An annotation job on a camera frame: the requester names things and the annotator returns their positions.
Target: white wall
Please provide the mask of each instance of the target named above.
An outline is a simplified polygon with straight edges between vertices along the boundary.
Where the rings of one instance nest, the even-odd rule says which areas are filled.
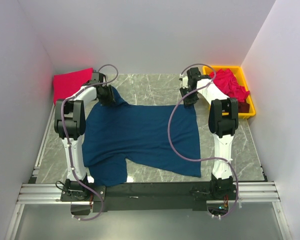
[[[243,71],[256,106],[253,138],[300,240],[300,0],[277,0]]]
[[[19,0],[59,73],[241,65],[275,0]]]
[[[0,0],[0,239],[52,106],[51,61],[16,0]]]

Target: marble floor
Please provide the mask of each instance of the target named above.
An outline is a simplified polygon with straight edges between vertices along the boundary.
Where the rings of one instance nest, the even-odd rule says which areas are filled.
[[[120,74],[112,85],[123,99],[132,105],[164,106],[175,105],[180,100],[181,82],[178,74]],[[91,102],[85,109],[88,116],[96,102]],[[197,124],[200,136],[201,157],[214,155],[214,139],[209,131],[209,104],[201,97],[195,104]],[[40,156],[40,170],[37,184],[52,184],[65,181],[67,163],[65,149],[61,139],[54,131],[54,114],[45,139],[45,147]],[[251,136],[248,121],[239,120],[239,127],[232,143],[232,164],[240,181],[263,181],[264,176],[258,154]],[[141,164],[127,161],[127,182],[187,182],[210,181],[214,161],[201,163],[201,177],[176,174]]]

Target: wire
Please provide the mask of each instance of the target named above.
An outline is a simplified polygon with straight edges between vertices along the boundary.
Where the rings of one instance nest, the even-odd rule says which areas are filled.
[[[187,66],[187,67],[181,72],[181,75],[183,75],[183,73],[184,73],[188,68],[193,67],[193,66],[196,66],[196,65],[206,66],[206,67],[210,68],[210,69],[213,71],[213,73],[214,73],[213,78],[212,78],[211,81],[210,81],[209,83],[207,83],[205,86],[199,87],[199,88],[197,88],[197,89],[194,89],[194,90],[188,92],[188,93],[187,93],[186,95],[184,95],[184,96],[178,101],[178,103],[175,105],[175,107],[173,108],[172,113],[171,113],[171,115],[170,115],[169,122],[168,122],[168,128],[167,128],[168,140],[169,140],[169,143],[170,143],[170,146],[171,146],[172,150],[173,150],[180,158],[182,158],[182,159],[184,159],[184,160],[187,160],[187,161],[190,161],[190,162],[203,162],[203,161],[208,161],[208,160],[222,160],[222,161],[226,162],[226,163],[229,165],[229,167],[230,167],[230,169],[231,169],[231,171],[232,171],[232,173],[233,173],[233,175],[234,175],[234,178],[235,178],[236,195],[235,195],[235,200],[234,200],[233,206],[231,207],[231,209],[230,209],[226,214],[224,214],[223,216],[221,216],[221,218],[223,218],[223,217],[226,217],[228,214],[230,214],[230,213],[235,209],[235,207],[236,207],[236,205],[237,205],[238,198],[239,198],[239,181],[238,181],[238,176],[237,176],[237,174],[236,174],[236,172],[235,172],[234,167],[231,165],[231,163],[229,162],[229,160],[227,160],[227,159],[225,159],[225,158],[223,158],[223,157],[212,156],[212,157],[199,158],[199,159],[192,159],[192,158],[185,157],[185,156],[181,155],[181,154],[176,150],[176,148],[174,147],[174,144],[172,143],[172,140],[171,140],[171,134],[170,134],[171,121],[172,121],[172,118],[173,118],[173,116],[174,116],[174,114],[175,114],[175,112],[176,112],[178,106],[180,105],[180,103],[181,103],[186,97],[188,97],[189,95],[191,95],[191,94],[193,94],[193,93],[195,93],[195,92],[197,92],[197,91],[199,91],[199,90],[201,90],[201,89],[207,88],[211,83],[214,82],[214,80],[215,80],[215,78],[216,78],[216,76],[217,76],[216,70],[215,70],[213,67],[211,67],[211,66],[209,66],[209,65],[207,65],[207,64],[203,64],[203,63],[195,63],[195,64],[192,64],[192,65],[190,65],[190,66]]]
[[[103,65],[102,67],[99,68],[98,72],[103,68],[103,67],[106,67],[106,66],[111,66],[113,67],[115,70],[116,70],[116,75],[115,77],[110,80],[108,83],[111,83],[113,82],[114,80],[117,79],[118,75],[119,75],[119,71],[118,69],[112,65],[112,64],[105,64]],[[71,168],[71,171],[72,171],[72,174],[75,178],[75,180],[81,185],[83,186],[84,188],[88,189],[89,191],[91,191],[93,194],[95,194],[101,201],[101,208],[100,208],[100,211],[93,217],[90,217],[90,218],[81,218],[81,217],[78,217],[78,216],[73,216],[75,219],[78,219],[79,221],[89,221],[89,220],[93,220],[93,219],[96,219],[97,217],[100,216],[100,214],[103,212],[104,210],[104,200],[103,198],[100,196],[99,193],[97,193],[95,190],[93,190],[91,187],[85,185],[83,182],[81,182],[76,174],[76,169],[74,167],[74,160],[73,160],[73,157],[72,157],[72,150],[71,150],[71,141],[70,141],[70,137],[69,137],[69,134],[68,134],[68,131],[67,131],[67,127],[66,127],[66,122],[65,122],[65,114],[64,114],[64,111],[65,111],[65,104],[67,101],[69,100],[72,100],[72,99],[75,99],[78,95],[80,95],[81,93],[83,93],[86,89],[88,88],[92,88],[94,86],[98,86],[98,85],[102,85],[104,84],[103,82],[98,82],[98,83],[94,83],[94,84],[91,84],[91,85],[88,85],[86,87],[83,87],[80,91],[78,91],[75,95],[73,96],[70,96],[70,97],[67,97],[66,99],[63,100],[62,104],[61,104],[61,121],[62,121],[62,127],[63,127],[63,131],[64,131],[64,134],[65,134],[65,137],[66,137],[66,140],[67,140],[67,144],[68,144],[68,152],[69,152],[69,160],[70,160],[70,168]]]
[[[60,188],[60,187],[57,185],[57,183],[60,183],[62,186],[65,186],[65,184],[64,184],[62,181],[56,181],[56,182],[55,182],[56,188],[57,188],[57,189],[60,189],[61,191],[63,191],[63,188]]]
[[[115,75],[114,79],[110,80],[109,82],[107,82],[107,77],[108,77],[108,76],[105,75],[105,82],[108,84],[108,83],[110,83],[110,82],[112,82],[112,81],[114,81],[114,80],[117,79],[117,77],[118,77],[118,75],[119,75],[119,71],[118,71],[118,69],[116,68],[116,66],[114,66],[114,65],[112,65],[112,64],[105,64],[105,65],[103,65],[103,66],[101,66],[101,67],[99,68],[98,73],[100,72],[101,69],[103,69],[104,67],[107,67],[107,66],[113,67],[113,68],[115,69],[115,71],[116,71],[116,75]]]

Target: red cloth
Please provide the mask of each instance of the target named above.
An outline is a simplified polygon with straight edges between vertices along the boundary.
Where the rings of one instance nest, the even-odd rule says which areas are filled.
[[[66,74],[54,75],[53,77],[53,103],[58,99],[65,99],[79,91],[81,86],[91,80],[93,68],[74,71]]]
[[[230,98],[236,98],[238,102],[244,103],[250,91],[246,91],[244,86],[240,86],[237,82],[235,75],[226,69],[225,71],[220,69],[216,72],[216,78],[213,83],[223,92],[225,95]]]

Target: yellow plastic tray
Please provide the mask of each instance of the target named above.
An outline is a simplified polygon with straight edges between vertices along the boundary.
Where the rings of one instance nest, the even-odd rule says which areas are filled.
[[[243,86],[245,88],[245,90],[247,90],[247,91],[249,90],[248,86],[247,86],[247,83],[246,83],[244,73],[242,72],[241,67],[239,67],[239,66],[216,66],[216,65],[215,66],[212,65],[211,67],[213,67],[216,72],[220,69],[223,69],[223,70],[230,69],[230,71],[233,72],[234,76],[236,77],[236,80],[237,80],[238,84],[240,86]],[[203,71],[203,74],[212,73],[212,70],[207,66],[203,66],[202,71]],[[255,109],[254,103],[252,102],[250,94],[246,98],[246,102],[248,104],[250,104],[249,113],[239,112],[239,118],[241,118],[241,119],[248,119],[248,118],[253,117],[254,115],[256,115],[256,109]]]

